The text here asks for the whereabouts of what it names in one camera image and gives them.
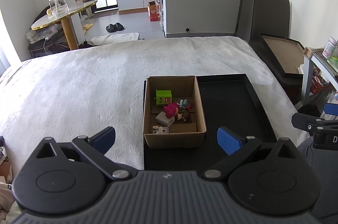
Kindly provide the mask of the blue and red figurine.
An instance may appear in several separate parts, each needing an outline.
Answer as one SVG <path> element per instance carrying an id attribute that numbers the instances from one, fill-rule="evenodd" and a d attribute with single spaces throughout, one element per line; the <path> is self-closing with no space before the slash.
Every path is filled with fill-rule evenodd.
<path id="1" fill-rule="evenodd" d="M 187 99 L 178 99 L 176 103 L 182 111 L 192 110 L 192 104 Z"/>

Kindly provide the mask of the pink haired figurine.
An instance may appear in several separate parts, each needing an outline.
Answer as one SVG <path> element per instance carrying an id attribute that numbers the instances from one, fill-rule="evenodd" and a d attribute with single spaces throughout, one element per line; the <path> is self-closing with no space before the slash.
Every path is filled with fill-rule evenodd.
<path id="1" fill-rule="evenodd" d="M 181 113 L 179 112 L 179 107 L 176 103 L 168 103 L 163 107 L 163 111 L 166 113 L 167 118 L 175 117 L 176 120 L 180 120 Z"/>

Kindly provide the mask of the white charger plug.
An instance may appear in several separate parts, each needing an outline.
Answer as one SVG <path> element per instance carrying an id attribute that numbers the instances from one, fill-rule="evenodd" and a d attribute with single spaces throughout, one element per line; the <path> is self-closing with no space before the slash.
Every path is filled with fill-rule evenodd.
<path id="1" fill-rule="evenodd" d="M 174 123 L 175 117 L 167 118 L 166 113 L 162 111 L 155 117 L 155 120 L 165 127 L 170 127 Z"/>

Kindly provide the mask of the green hexagonal box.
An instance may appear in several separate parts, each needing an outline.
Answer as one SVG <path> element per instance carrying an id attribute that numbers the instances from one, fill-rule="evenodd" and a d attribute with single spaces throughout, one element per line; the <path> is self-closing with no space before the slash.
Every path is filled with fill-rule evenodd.
<path id="1" fill-rule="evenodd" d="M 172 102 L 171 90 L 156 90 L 155 95 L 156 105 L 168 105 Z"/>

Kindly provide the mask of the black tray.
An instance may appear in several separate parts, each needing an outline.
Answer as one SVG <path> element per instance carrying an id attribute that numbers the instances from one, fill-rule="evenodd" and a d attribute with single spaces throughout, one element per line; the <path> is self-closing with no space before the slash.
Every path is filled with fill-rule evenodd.
<path id="1" fill-rule="evenodd" d="M 192 105 L 190 122 L 175 121 L 169 133 L 151 132 L 163 107 L 156 91 L 170 90 L 173 100 Z M 226 127 L 241 137 L 274 143 L 276 136 L 250 80 L 245 74 L 151 76 L 144 82 L 144 168 L 151 171 L 202 171 L 227 155 L 217 143 Z"/>

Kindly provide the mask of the brown haired figurine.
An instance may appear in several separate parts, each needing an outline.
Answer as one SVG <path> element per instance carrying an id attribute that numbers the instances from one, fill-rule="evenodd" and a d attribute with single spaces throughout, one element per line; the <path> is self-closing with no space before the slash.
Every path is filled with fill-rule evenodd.
<path id="1" fill-rule="evenodd" d="M 183 111 L 180 120 L 182 121 L 182 123 L 191 123 L 190 111 Z"/>

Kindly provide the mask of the white bed blanket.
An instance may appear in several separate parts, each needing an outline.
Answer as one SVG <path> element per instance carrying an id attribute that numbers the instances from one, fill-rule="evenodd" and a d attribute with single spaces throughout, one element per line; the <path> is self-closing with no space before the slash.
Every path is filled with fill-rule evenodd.
<path id="1" fill-rule="evenodd" d="M 44 137 L 69 142 L 112 126 L 107 157 L 142 169 L 143 86 L 150 76 L 246 74 L 277 137 L 300 145 L 295 107 L 250 45 L 232 36 L 114 43 L 28 60 L 1 76 L 1 135 L 14 173 Z"/>

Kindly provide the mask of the grey bunny block toy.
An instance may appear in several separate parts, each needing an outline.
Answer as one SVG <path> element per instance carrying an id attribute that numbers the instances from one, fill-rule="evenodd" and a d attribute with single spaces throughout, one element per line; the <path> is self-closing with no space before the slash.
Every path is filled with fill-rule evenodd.
<path id="1" fill-rule="evenodd" d="M 168 134 L 169 133 L 169 128 L 165 126 L 153 126 L 152 127 L 152 133 L 153 134 Z"/>

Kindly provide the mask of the brown cardboard box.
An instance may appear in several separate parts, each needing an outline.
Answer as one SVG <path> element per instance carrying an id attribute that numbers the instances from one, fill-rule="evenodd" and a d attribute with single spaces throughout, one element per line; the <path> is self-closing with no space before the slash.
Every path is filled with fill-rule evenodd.
<path id="1" fill-rule="evenodd" d="M 148 147 L 198 147 L 206 131 L 196 76 L 146 79 L 143 136 Z"/>

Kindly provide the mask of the dark framed board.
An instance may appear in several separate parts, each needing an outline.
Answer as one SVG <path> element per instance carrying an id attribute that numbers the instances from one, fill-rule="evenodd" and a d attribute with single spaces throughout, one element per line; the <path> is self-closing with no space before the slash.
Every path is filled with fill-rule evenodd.
<path id="1" fill-rule="evenodd" d="M 288 0 L 254 0 L 249 44 L 282 86 L 300 86 L 304 47 L 289 38 Z"/>

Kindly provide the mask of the white floor towel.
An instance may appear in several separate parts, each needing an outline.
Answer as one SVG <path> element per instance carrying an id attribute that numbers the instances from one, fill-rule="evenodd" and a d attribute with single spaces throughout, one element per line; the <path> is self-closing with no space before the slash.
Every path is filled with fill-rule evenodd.
<path id="1" fill-rule="evenodd" d="M 138 39 L 139 33 L 121 33 L 93 37 L 88 43 L 93 46 L 102 46 L 127 41 L 138 41 Z"/>

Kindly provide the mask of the black slippers pair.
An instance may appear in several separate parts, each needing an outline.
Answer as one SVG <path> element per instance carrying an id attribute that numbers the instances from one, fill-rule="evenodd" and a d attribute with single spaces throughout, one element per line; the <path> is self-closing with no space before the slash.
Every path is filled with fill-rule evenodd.
<path id="1" fill-rule="evenodd" d="M 117 31 L 123 31 L 124 26 L 121 23 L 116 23 L 116 24 L 109 24 L 106 26 L 106 31 L 108 33 L 114 33 Z"/>

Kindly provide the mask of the round gold-edged table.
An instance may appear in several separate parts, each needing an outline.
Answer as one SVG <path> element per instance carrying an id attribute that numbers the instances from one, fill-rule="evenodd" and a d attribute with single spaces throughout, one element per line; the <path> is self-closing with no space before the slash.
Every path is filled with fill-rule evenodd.
<path id="1" fill-rule="evenodd" d="M 38 19 L 37 21 L 35 21 L 32 25 L 31 25 L 31 29 L 33 31 L 45 28 L 49 25 L 55 24 L 60 22 L 62 25 L 62 28 L 64 30 L 64 34 L 66 37 L 66 40 L 68 42 L 68 46 L 70 48 L 70 50 L 75 50 L 79 48 L 79 43 L 77 41 L 77 37 L 75 35 L 75 32 L 73 30 L 73 23 L 71 20 L 71 17 L 75 14 L 78 14 L 92 6 L 94 6 L 97 3 L 97 0 L 91 0 L 88 1 L 86 3 L 84 3 L 84 5 L 82 7 L 72 7 L 71 9 L 69 9 L 69 11 L 67 13 L 61 14 L 58 17 L 53 17 L 53 16 L 48 16 L 45 15 L 43 17 L 41 17 L 40 19 Z"/>

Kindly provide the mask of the clear glass jar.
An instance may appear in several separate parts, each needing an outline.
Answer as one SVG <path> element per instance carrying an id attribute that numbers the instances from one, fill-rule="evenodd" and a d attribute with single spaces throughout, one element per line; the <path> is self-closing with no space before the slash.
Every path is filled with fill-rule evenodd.
<path id="1" fill-rule="evenodd" d="M 59 17 L 68 13 L 69 7 L 67 0 L 48 0 L 53 17 Z"/>

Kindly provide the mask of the orange cardboard box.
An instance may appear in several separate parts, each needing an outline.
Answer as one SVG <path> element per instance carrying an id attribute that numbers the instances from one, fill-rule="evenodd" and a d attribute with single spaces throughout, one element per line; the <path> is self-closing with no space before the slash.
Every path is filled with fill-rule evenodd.
<path id="1" fill-rule="evenodd" d="M 159 21 L 158 7 L 155 1 L 150 1 L 148 3 L 148 15 L 150 21 Z"/>

